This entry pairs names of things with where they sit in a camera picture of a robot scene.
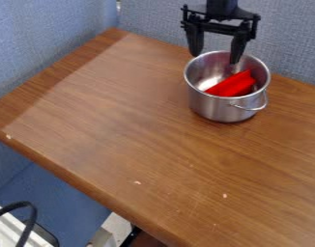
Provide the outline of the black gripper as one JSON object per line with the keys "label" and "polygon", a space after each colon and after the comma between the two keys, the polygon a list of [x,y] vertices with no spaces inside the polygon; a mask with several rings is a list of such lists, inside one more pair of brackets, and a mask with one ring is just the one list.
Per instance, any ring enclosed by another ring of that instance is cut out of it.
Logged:
{"label": "black gripper", "polygon": [[204,47],[204,32],[234,36],[231,42],[230,63],[236,65],[243,56],[247,42],[258,35],[259,14],[243,10],[239,0],[206,0],[204,4],[186,4],[183,11],[183,28],[187,32],[190,51],[196,57]]}

